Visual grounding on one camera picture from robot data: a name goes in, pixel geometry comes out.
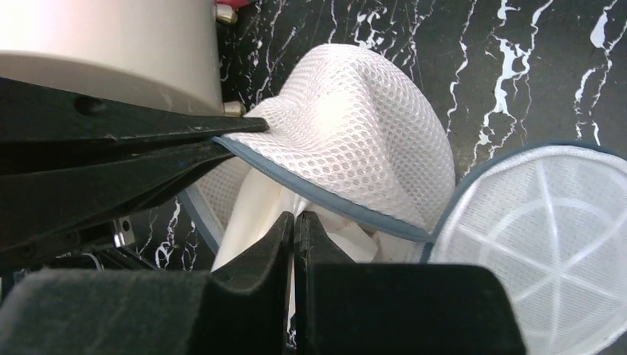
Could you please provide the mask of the white bra from bag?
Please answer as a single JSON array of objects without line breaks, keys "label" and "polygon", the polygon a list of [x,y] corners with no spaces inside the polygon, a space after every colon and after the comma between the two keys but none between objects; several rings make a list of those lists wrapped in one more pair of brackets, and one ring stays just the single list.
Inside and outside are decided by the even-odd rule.
[{"label": "white bra from bag", "polygon": [[283,212],[295,216],[315,212],[327,236],[358,263],[412,263],[419,249],[418,243],[370,230],[313,204],[240,159],[212,173],[211,179],[222,183],[213,193],[211,207],[215,212],[231,209],[223,224],[212,271],[259,241]]}]

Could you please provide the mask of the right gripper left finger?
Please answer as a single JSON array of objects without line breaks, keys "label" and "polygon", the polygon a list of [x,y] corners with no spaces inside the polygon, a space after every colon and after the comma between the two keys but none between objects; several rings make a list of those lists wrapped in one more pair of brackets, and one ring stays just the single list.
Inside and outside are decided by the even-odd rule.
[{"label": "right gripper left finger", "polygon": [[283,354],[294,215],[283,212],[260,240],[208,278],[189,354]]}]

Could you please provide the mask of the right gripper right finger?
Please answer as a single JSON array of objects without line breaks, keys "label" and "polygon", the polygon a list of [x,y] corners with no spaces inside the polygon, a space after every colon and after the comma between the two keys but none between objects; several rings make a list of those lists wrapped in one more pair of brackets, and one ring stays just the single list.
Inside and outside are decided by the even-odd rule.
[{"label": "right gripper right finger", "polygon": [[296,219],[294,263],[297,353],[353,353],[352,302],[358,294],[351,276],[356,264],[314,212]]}]

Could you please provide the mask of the white mesh laundry bag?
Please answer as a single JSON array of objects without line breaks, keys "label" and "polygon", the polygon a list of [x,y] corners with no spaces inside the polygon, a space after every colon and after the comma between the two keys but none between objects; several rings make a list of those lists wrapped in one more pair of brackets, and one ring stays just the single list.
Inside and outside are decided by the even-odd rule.
[{"label": "white mesh laundry bag", "polygon": [[187,189],[215,257],[211,174],[235,159],[315,205],[419,244],[412,263],[483,266],[503,284],[530,354],[596,354],[626,332],[626,161],[578,143],[525,146],[461,182],[428,100],[393,63],[324,44],[277,96],[261,133],[218,138],[233,157]]}]

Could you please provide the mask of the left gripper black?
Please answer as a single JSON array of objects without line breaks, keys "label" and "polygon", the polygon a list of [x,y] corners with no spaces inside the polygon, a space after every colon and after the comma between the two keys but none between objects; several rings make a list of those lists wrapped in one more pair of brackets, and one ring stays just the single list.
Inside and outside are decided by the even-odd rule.
[{"label": "left gripper black", "polygon": [[196,142],[267,129],[262,118],[177,114],[2,78],[2,144],[194,144],[1,176],[1,293],[43,268],[155,270],[132,249],[135,234],[122,216],[160,205],[232,157]]}]

